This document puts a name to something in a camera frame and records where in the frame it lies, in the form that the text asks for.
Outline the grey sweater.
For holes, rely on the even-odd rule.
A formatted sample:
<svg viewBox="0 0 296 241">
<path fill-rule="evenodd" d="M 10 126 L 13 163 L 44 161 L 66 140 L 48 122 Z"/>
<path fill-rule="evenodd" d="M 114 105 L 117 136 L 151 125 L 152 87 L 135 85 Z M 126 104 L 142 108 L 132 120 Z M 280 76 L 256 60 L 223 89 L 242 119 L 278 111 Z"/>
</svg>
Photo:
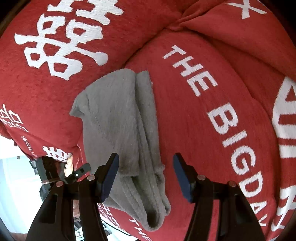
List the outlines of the grey sweater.
<svg viewBox="0 0 296 241">
<path fill-rule="evenodd" d="M 104 204 L 126 212 L 149 232 L 158 230 L 171 205 L 149 73 L 120 69 L 99 78 L 77 95 L 70 115 L 83 122 L 84 153 L 92 173 L 112 153 L 119 156 Z"/>
</svg>

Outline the red embroidered sofa cover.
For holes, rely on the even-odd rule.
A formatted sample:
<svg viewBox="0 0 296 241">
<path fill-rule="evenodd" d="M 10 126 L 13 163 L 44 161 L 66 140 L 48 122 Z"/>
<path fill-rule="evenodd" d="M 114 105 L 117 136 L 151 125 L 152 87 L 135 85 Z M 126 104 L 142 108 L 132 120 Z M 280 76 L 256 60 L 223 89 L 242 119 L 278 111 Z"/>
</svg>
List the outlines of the red embroidered sofa cover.
<svg viewBox="0 0 296 241">
<path fill-rule="evenodd" d="M 100 213 L 139 240 L 183 240 L 194 206 L 173 156 L 236 182 L 264 240 L 295 222 L 295 45 L 260 1 L 1 1 L 1 135 L 30 159 L 87 163 L 77 95 L 109 73 L 147 71 L 171 211 L 154 232 Z"/>
</svg>

